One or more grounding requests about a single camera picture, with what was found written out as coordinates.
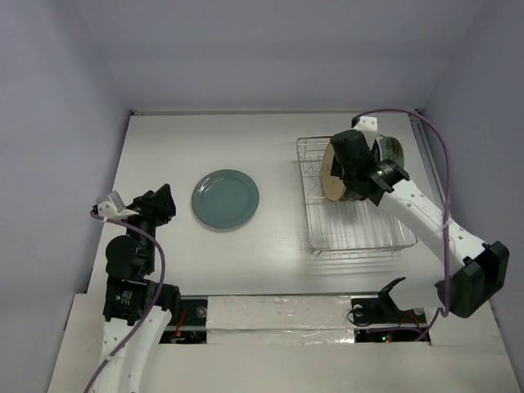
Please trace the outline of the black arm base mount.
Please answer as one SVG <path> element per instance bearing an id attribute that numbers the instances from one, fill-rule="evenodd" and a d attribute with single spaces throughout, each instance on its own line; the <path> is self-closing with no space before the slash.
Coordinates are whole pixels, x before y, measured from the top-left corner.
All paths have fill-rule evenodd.
<path id="1" fill-rule="evenodd" d="M 391 290 L 404 281 L 397 278 L 386 284 L 375 296 L 351 299 L 351 308 L 346 314 L 348 321 L 357 328 L 366 328 L 374 324 L 400 324 L 407 313 L 398 308 L 391 299 Z"/>

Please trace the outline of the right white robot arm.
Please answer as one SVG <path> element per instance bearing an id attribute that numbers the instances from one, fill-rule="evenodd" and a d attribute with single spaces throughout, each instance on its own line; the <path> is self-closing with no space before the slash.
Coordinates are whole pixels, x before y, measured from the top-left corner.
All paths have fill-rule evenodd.
<path id="1" fill-rule="evenodd" d="M 468 318 L 503 286 L 509 250 L 502 242 L 484 242 L 444 217 L 393 160 L 378 160 L 364 134 L 350 129 L 330 139 L 332 173 L 358 197 L 395 216 L 441 261 L 443 280 L 436 283 L 443 306 Z"/>

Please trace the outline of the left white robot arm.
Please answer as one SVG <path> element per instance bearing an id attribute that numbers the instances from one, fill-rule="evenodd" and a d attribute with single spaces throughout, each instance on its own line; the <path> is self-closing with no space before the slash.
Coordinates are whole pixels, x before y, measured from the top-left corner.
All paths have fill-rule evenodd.
<path id="1" fill-rule="evenodd" d="M 156 230 L 176 215 L 168 184 L 125 205 L 118 192 L 97 199 L 91 216 L 125 228 L 106 246 L 106 294 L 100 364 L 87 392 L 139 392 L 169 323 L 182 312 L 177 286 L 165 283 L 165 252 Z"/>

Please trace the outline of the plain teal plate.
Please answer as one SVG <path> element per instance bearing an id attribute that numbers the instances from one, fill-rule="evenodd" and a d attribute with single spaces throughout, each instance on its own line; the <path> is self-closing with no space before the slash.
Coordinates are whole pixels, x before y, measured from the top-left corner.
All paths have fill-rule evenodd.
<path id="1" fill-rule="evenodd" d="M 218 230 L 233 230 L 246 224 L 259 203 L 260 191 L 255 181 L 235 169 L 207 174 L 194 187 L 191 198 L 198 220 Z"/>

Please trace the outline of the grey reindeer plate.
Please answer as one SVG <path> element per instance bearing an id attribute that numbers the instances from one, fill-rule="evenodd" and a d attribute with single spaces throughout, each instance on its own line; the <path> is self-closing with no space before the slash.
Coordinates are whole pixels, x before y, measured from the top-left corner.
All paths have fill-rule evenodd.
<path id="1" fill-rule="evenodd" d="M 320 170 L 320 180 L 323 195 L 329 201 L 347 201 L 349 197 L 345 184 L 338 177 L 331 175 L 334 158 L 334 150 L 332 145 L 329 143 L 324 151 Z"/>

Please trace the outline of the mint green flower plate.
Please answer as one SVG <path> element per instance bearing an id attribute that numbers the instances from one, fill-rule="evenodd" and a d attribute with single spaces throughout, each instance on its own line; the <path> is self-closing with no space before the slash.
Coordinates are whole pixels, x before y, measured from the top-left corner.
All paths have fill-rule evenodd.
<path id="1" fill-rule="evenodd" d="M 393 137 L 381 135 L 377 138 L 378 161 L 392 160 L 404 168 L 404 148 L 400 141 Z"/>

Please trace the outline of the blue floral white plate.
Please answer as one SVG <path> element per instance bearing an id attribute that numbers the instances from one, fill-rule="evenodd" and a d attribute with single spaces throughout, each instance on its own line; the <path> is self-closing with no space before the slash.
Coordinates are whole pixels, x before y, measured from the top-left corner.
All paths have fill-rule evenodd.
<path id="1" fill-rule="evenodd" d="M 352 189 L 347 188 L 342 194 L 342 201 L 365 201 L 368 198 L 367 194 L 360 194 Z"/>

